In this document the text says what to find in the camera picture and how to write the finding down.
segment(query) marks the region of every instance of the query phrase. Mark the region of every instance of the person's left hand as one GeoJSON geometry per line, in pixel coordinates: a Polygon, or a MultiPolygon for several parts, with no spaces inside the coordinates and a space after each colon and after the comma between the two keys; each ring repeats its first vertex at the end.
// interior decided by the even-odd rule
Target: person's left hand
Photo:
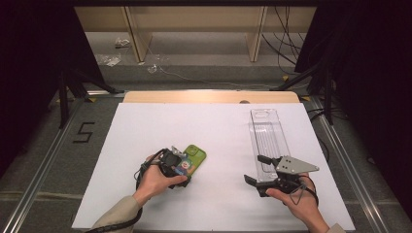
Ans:
{"type": "Polygon", "coordinates": [[[166,190],[168,186],[172,184],[182,183],[187,179],[188,177],[186,176],[166,178],[161,173],[157,165],[151,165],[143,175],[139,187],[133,194],[133,197],[140,204],[140,206],[143,206],[149,199],[166,190]]]}

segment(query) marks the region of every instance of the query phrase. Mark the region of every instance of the clear plastic tray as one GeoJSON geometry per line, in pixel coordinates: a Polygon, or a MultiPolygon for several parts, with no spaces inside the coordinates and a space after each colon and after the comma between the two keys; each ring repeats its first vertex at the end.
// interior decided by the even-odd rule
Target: clear plastic tray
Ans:
{"type": "Polygon", "coordinates": [[[278,177],[275,167],[259,162],[258,155],[270,158],[290,155],[276,110],[251,110],[249,129],[257,165],[257,180],[259,182],[273,181],[278,177]]]}

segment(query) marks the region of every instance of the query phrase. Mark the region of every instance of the green phone case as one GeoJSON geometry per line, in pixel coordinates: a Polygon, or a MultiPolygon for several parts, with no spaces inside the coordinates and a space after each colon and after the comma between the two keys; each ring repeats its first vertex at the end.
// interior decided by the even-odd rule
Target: green phone case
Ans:
{"type": "Polygon", "coordinates": [[[206,158],[206,152],[195,145],[189,145],[185,149],[184,154],[187,157],[182,159],[175,168],[175,172],[190,177],[206,158]]]}

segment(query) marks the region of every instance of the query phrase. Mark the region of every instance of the table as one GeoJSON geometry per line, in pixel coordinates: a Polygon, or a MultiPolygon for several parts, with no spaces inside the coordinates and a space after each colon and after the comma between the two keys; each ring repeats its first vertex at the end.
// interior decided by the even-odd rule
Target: table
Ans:
{"type": "Polygon", "coordinates": [[[122,196],[131,194],[133,174],[148,154],[172,146],[169,144],[182,150],[195,144],[206,150],[208,156],[190,184],[186,188],[168,189],[153,198],[144,207],[135,229],[139,232],[306,230],[281,202],[260,198],[243,180],[244,174],[256,176],[248,124],[250,109],[259,108],[277,110],[291,154],[321,167],[311,177],[317,185],[320,210],[326,222],[339,222],[346,230],[355,229],[310,120],[294,93],[133,91],[126,93],[124,102],[113,119],[74,228],[89,228],[122,196]],[[242,100],[251,104],[238,104],[242,100]],[[97,195],[103,190],[105,195],[97,195]]]}

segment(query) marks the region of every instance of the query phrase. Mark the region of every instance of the human arm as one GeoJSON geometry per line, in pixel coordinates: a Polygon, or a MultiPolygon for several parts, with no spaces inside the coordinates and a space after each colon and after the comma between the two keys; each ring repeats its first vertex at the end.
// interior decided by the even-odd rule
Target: human arm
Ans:
{"type": "MultiPolygon", "coordinates": [[[[301,181],[305,183],[306,188],[315,190],[312,180],[307,173],[301,174],[301,181]]],[[[276,188],[268,188],[266,194],[282,201],[291,211],[291,213],[300,219],[311,233],[341,233],[345,232],[338,224],[329,228],[325,222],[314,196],[308,191],[299,191],[289,195],[276,188]]]]}
{"type": "MultiPolygon", "coordinates": [[[[186,176],[166,178],[156,165],[152,165],[143,175],[139,187],[131,196],[123,197],[115,206],[98,219],[91,229],[107,225],[119,224],[133,219],[139,210],[154,196],[162,193],[172,184],[184,182],[186,176]]],[[[133,226],[111,231],[116,233],[130,232],[133,226]]]]}

